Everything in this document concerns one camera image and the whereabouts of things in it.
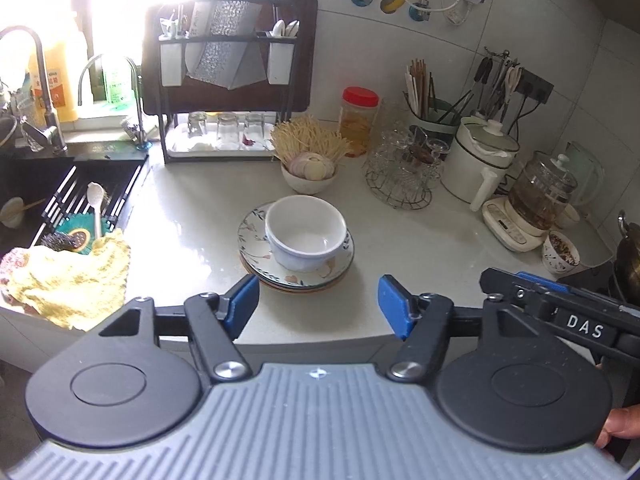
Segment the person's right hand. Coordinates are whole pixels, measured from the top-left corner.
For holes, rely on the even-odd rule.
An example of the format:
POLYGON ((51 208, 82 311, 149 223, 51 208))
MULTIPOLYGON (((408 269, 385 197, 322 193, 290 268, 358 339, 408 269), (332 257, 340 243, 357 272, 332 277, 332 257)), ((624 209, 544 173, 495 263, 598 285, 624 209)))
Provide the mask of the person's right hand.
POLYGON ((634 440, 640 437, 640 405, 613 408, 608 414, 596 445, 605 448, 613 438, 634 440))

